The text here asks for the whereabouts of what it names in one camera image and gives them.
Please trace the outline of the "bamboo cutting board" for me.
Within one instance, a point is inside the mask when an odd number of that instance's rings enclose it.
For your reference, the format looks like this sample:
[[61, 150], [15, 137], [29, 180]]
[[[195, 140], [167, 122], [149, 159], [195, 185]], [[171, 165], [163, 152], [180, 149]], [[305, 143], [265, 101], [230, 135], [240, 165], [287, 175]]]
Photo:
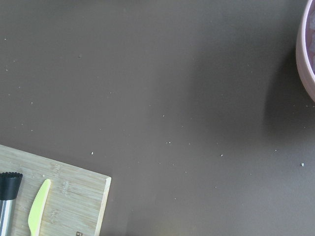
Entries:
[[28, 216], [44, 180], [51, 187], [41, 236], [98, 236], [111, 177], [14, 148], [0, 147], [1, 172], [23, 174], [14, 210], [13, 236], [29, 236]]

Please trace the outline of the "yellow plastic knife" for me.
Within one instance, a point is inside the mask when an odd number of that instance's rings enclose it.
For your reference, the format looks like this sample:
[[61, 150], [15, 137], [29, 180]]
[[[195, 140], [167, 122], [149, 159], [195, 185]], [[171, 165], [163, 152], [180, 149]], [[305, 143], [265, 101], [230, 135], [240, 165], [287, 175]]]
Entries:
[[51, 187], [51, 180], [46, 179], [39, 188], [32, 203], [29, 216], [28, 227], [31, 236], [38, 236], [40, 231], [41, 219], [43, 216], [45, 204]]

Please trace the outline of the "pink ice bucket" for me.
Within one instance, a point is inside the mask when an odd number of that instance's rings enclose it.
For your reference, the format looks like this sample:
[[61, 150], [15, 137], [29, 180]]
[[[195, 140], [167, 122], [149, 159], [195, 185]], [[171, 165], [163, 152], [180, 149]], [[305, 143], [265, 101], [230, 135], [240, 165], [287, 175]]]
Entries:
[[313, 52], [309, 50], [315, 30], [309, 28], [310, 15], [315, 11], [315, 1], [308, 0], [300, 21], [296, 38], [296, 65], [300, 80], [312, 101], [315, 101], [315, 73], [312, 69]]

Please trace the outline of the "steel muddler black tip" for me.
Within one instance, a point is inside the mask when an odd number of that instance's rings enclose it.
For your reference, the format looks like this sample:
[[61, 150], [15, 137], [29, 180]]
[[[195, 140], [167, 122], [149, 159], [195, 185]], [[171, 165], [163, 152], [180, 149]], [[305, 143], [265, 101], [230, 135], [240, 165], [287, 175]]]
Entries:
[[14, 209], [18, 196], [22, 173], [4, 172], [0, 174], [0, 235], [10, 236]]

